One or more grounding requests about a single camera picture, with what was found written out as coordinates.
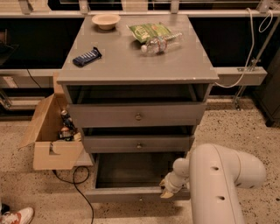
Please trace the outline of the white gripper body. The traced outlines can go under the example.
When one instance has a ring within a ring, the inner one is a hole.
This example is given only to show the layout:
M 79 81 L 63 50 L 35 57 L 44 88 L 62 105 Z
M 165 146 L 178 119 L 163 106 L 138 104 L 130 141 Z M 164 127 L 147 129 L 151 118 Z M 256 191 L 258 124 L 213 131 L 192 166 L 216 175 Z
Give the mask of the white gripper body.
M 172 171 L 164 178 L 164 188 L 169 193 L 178 193 L 187 182 L 188 177 L 179 176 Z

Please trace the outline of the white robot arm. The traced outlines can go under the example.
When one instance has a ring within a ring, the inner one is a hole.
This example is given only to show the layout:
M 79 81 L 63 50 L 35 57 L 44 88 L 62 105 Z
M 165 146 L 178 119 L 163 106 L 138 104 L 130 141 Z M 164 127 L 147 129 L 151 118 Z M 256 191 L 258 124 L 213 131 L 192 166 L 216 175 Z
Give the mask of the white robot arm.
M 188 186 L 193 224 L 245 224 L 236 189 L 257 188 L 266 179 L 263 162 L 247 152 L 205 143 L 178 158 L 160 182 L 168 199 Z

